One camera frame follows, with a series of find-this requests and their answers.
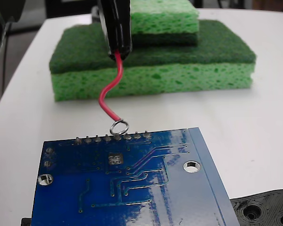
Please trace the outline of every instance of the white surface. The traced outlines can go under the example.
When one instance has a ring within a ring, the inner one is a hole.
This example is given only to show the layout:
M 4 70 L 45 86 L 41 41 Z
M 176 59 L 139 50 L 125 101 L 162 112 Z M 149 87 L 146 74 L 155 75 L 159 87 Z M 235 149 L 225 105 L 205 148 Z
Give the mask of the white surface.
M 201 10 L 225 23 L 258 56 L 253 86 L 124 97 L 108 105 L 129 132 L 200 127 L 230 198 L 283 189 L 283 13 Z M 55 103 L 49 60 L 63 30 L 90 15 L 45 22 L 0 103 L 0 225 L 30 217 L 45 140 L 99 136 L 112 120 L 96 100 Z

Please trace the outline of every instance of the blue circuit board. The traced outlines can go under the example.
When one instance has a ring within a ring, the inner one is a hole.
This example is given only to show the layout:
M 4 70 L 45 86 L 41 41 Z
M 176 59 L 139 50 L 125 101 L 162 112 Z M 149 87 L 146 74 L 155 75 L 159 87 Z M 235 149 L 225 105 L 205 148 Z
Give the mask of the blue circuit board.
M 44 142 L 32 226 L 238 226 L 198 128 Z

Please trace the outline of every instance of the metal ring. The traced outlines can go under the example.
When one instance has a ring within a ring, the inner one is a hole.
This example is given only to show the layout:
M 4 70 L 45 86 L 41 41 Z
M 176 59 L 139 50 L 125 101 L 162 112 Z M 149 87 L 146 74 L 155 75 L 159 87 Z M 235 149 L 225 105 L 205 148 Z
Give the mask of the metal ring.
M 125 125 L 126 125 L 126 128 L 125 128 L 124 130 L 118 132 L 118 133 L 113 132 L 113 129 L 114 129 L 115 126 L 116 126 L 117 124 L 119 124 L 119 123 L 125 124 Z M 111 133 L 112 135 L 115 135 L 115 136 L 117 136 L 117 135 L 122 135 L 122 134 L 126 133 L 126 132 L 128 131 L 128 129 L 129 129 L 129 124 L 128 124 L 126 121 L 124 121 L 123 119 L 120 119 L 120 120 L 118 120 L 118 121 L 116 121 L 116 122 L 114 122 L 114 123 L 112 124 L 112 126 L 110 127 L 110 133 Z

